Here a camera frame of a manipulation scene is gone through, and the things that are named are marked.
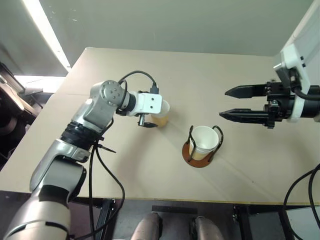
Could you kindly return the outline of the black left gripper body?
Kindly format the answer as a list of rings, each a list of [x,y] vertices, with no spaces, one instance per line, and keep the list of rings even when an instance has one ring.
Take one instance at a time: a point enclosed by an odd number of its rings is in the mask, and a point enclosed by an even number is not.
[[[140,127],[144,127],[144,128],[149,127],[149,123],[145,122],[145,114],[143,114],[143,113],[139,114],[139,120],[137,123],[138,123],[138,126],[140,126]]]

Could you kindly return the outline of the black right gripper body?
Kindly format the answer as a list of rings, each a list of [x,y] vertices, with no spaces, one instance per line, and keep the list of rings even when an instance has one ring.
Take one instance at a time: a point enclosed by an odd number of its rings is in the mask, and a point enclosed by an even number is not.
[[[289,87],[284,87],[281,82],[268,81],[264,87],[267,104],[263,110],[267,112],[267,119],[263,124],[268,129],[273,129],[276,122],[288,119],[293,111],[295,96]]]

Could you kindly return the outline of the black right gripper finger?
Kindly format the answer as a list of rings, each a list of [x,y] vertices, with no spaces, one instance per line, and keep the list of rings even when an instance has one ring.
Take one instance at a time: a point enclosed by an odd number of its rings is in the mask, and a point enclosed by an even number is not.
[[[265,124],[269,114],[263,110],[251,110],[249,108],[234,108],[219,113],[219,116],[237,123]]]
[[[237,99],[249,99],[266,95],[265,84],[240,85],[227,90],[224,94]]]

